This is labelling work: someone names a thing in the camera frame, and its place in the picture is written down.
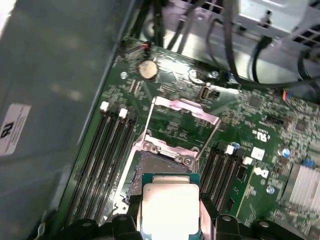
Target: chip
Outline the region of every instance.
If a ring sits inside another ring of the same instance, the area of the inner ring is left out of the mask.
[[[320,229],[316,228],[315,226],[311,226],[308,237],[311,240],[319,240],[320,238]]]
[[[245,167],[241,166],[236,174],[236,177],[242,182],[244,181],[246,170]]]
[[[261,103],[260,98],[258,98],[257,96],[252,96],[249,101],[249,106],[258,108],[260,106],[260,103]]]
[[[224,122],[225,124],[229,124],[231,123],[231,118],[230,117],[227,117],[227,116],[224,116],[222,118],[222,122]]]
[[[233,201],[231,198],[228,199],[228,202],[226,203],[226,210],[230,213],[232,210],[232,207],[234,206],[235,201]]]
[[[303,121],[301,119],[298,120],[296,123],[295,129],[301,132],[304,132],[308,126],[308,123],[306,121]]]

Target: integrated circuit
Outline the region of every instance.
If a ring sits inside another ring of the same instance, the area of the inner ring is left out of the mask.
[[[143,173],[187,173],[189,168],[165,157],[142,152],[127,196],[142,194]]]
[[[295,130],[304,132],[308,127],[308,123],[304,120],[299,119],[295,125]]]
[[[239,170],[238,170],[238,172],[237,172],[237,174],[236,174],[236,177],[237,177],[239,180],[243,181],[244,178],[245,178],[246,170],[247,170],[247,168],[245,168],[244,166],[240,166],[240,168],[239,168]]]
[[[234,206],[235,201],[233,201],[231,198],[228,199],[228,201],[226,202],[226,210],[230,213],[232,210],[232,207]]]
[[[254,107],[254,108],[258,108],[260,106],[261,103],[261,99],[257,96],[252,96],[250,97],[249,100],[249,106]]]

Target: dimm slot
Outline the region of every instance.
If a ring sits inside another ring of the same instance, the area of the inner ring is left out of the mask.
[[[107,125],[103,130],[102,143],[95,149],[94,154],[92,156],[92,162],[94,162],[94,165],[92,170],[90,171],[90,174],[88,175],[87,184],[84,187],[82,195],[79,197],[80,203],[73,218],[74,220],[79,220],[84,217],[86,203],[88,203],[91,197],[90,190],[93,188],[93,185],[95,184],[99,167],[103,162],[103,152],[105,151],[106,147],[108,146],[111,140],[110,136],[112,135],[116,122],[117,118],[115,114],[108,118]]]
[[[215,151],[211,150],[210,155],[208,157],[208,160],[205,163],[203,172],[201,174],[201,179],[200,179],[200,191],[203,192],[204,189],[208,186],[206,184],[208,183],[209,180],[209,172],[213,168],[214,162],[215,162],[215,156],[216,153]]]
[[[226,197],[228,195],[231,183],[233,181],[233,179],[236,176],[237,170],[240,166],[240,163],[237,161],[232,160],[232,165],[230,166],[230,170],[229,172],[229,176],[225,179],[225,181],[223,182],[223,191],[221,193],[221,195],[218,197],[218,203],[216,205],[216,208],[218,211],[221,211],[221,209],[223,208],[225,201],[226,201]]]
[[[97,208],[97,214],[95,216],[95,220],[99,221],[99,219],[102,217],[103,211],[104,211],[104,206],[107,204],[108,198],[110,197],[113,185],[115,184],[117,180],[117,175],[118,171],[122,162],[122,159],[124,158],[125,155],[125,150],[127,149],[128,145],[130,144],[130,138],[133,132],[135,126],[135,122],[133,120],[129,120],[127,124],[127,129],[124,133],[124,137],[122,140],[122,144],[120,145],[119,152],[116,154],[117,157],[114,158],[113,160],[113,166],[111,168],[111,173],[110,177],[107,178],[109,179],[107,181],[107,187],[104,188],[104,192],[102,193],[102,201],[98,205]]]
[[[225,180],[229,178],[229,171],[230,171],[230,168],[232,167],[232,163],[233,163],[232,159],[230,159],[230,158],[231,158],[230,156],[227,156],[224,159],[224,163],[221,168],[221,172],[219,173],[218,181],[217,181],[216,186],[214,188],[214,191],[212,192],[212,195],[211,195],[211,199],[213,201],[213,204],[216,207],[217,207],[217,203],[219,201],[219,197],[220,197],[221,193],[223,192]]]
[[[125,129],[126,125],[126,119],[121,119],[117,122],[117,126],[114,128],[114,131],[112,133],[112,137],[109,141],[109,146],[104,150],[103,154],[103,165],[101,168],[101,171],[99,173],[99,176],[96,181],[96,186],[91,192],[92,198],[88,204],[87,211],[85,213],[86,218],[92,218],[92,216],[95,215],[95,208],[97,206],[97,202],[99,201],[99,193],[102,190],[103,183],[108,176],[108,171],[112,163],[112,159],[114,156],[114,153],[119,145],[119,140],[121,139],[122,133]]]
[[[91,169],[94,165],[94,162],[92,161],[93,160],[92,156],[94,155],[95,149],[97,149],[98,145],[101,143],[101,140],[103,137],[103,131],[104,131],[104,128],[106,126],[106,123],[107,123],[109,117],[110,117],[110,113],[108,112],[107,114],[101,116],[101,118],[100,118],[99,124],[98,124],[97,129],[96,129],[94,136],[93,136],[93,141],[89,147],[89,151],[88,151],[88,154],[85,158],[84,165],[81,169],[78,183],[75,187],[74,193],[72,195],[72,199],[69,204],[69,208],[68,208],[69,211],[68,211],[66,223],[71,223],[73,220],[72,218],[73,218],[75,207],[79,201],[79,196],[81,196],[82,191],[84,190],[83,189],[84,185],[87,184],[88,179],[84,176],[87,176],[89,174],[89,172],[91,171]]]
[[[215,179],[216,179],[216,174],[219,171],[219,166],[221,161],[223,160],[223,156],[217,154],[216,156],[214,156],[213,161],[213,165],[211,167],[211,169],[209,169],[208,175],[206,176],[206,183],[204,185],[203,188],[203,193],[209,193],[211,187],[213,186],[213,184],[215,183]]]
[[[225,156],[218,156],[216,162],[217,162],[216,167],[210,177],[211,181],[210,181],[209,191],[208,191],[210,196],[212,196],[216,191],[216,189],[219,187],[219,183],[221,181],[221,172],[224,170],[226,166]]]

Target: silver screw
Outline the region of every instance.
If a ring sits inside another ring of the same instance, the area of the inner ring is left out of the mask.
[[[126,71],[123,71],[121,74],[120,74],[120,77],[122,79],[126,79],[128,77],[128,73]]]
[[[143,149],[149,151],[149,150],[151,149],[151,144],[148,143],[148,142],[145,142],[145,143],[143,144]]]
[[[269,224],[266,223],[265,221],[259,222],[259,225],[260,225],[261,227],[264,227],[264,228],[268,228],[268,227],[269,227]]]
[[[222,219],[226,222],[230,222],[231,221],[231,217],[229,216],[223,216]]]
[[[82,224],[83,227],[89,227],[89,226],[91,226],[91,225],[92,225],[91,222],[86,222],[86,223]]]
[[[211,76],[215,79],[217,79],[219,77],[219,73],[217,71],[212,71],[211,72]]]
[[[183,163],[184,163],[185,165],[189,166],[189,165],[191,165],[192,160],[191,160],[190,158],[185,158],[185,159],[183,160]]]
[[[266,187],[266,192],[268,193],[268,194],[274,194],[275,193],[275,188],[273,187],[273,186],[267,186]]]

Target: sticker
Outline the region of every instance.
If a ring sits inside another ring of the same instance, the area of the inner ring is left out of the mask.
[[[21,132],[25,126],[31,105],[12,103],[0,128],[0,156],[15,152]]]
[[[252,149],[252,153],[251,153],[251,157],[257,160],[262,161],[262,159],[264,158],[265,155],[265,150],[257,148],[257,147],[253,147]]]

